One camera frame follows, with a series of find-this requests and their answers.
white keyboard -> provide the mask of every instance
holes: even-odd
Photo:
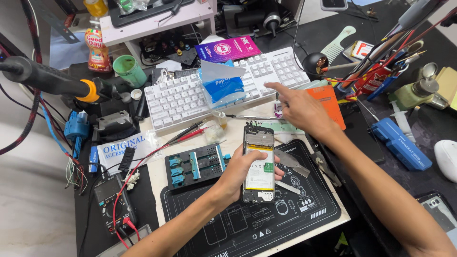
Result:
[[[291,89],[309,83],[308,76],[297,67],[293,58],[292,47],[288,47],[235,61],[235,67],[246,69],[241,78],[246,98],[217,110],[226,112],[235,105],[271,97],[276,91],[265,88],[265,82],[281,82]],[[202,83],[196,74],[146,87],[144,93],[151,122],[157,132],[183,123],[196,123],[211,115],[212,109],[206,103]]]

white mouse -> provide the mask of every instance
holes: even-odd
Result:
[[[443,175],[457,183],[457,142],[441,140],[436,143],[435,157]]]

hand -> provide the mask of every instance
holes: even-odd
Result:
[[[243,145],[240,145],[233,153],[227,168],[219,178],[218,182],[210,189],[213,195],[219,198],[226,208],[231,203],[237,201],[241,196],[241,185],[248,175],[249,167],[256,160],[264,160],[266,153],[254,150],[243,156]],[[275,163],[280,161],[275,155]],[[275,166],[275,180],[281,180],[284,172]]]
[[[280,83],[265,83],[266,87],[279,92],[282,115],[295,127],[304,130],[318,141],[328,144],[341,127],[327,114],[324,106],[306,90],[292,90]]]

multimeter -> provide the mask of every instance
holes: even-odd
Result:
[[[122,177],[120,174],[116,174],[105,178],[94,188],[95,197],[98,202],[103,222],[106,226],[108,234],[112,235],[116,233],[116,227],[119,225],[123,229],[127,228],[127,224],[122,224],[124,218],[129,217],[133,224],[136,224],[135,214],[133,213],[133,207],[130,204],[130,200],[127,196],[127,190],[124,188],[116,204],[116,223],[113,225],[113,207],[114,201],[116,200],[117,194],[121,190],[123,185]]]

phone battery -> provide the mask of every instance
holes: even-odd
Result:
[[[274,155],[273,147],[262,145],[247,145],[246,154],[258,150],[262,153],[267,153],[268,157],[265,160],[256,160],[249,168],[246,177],[245,189],[251,190],[274,190]]]

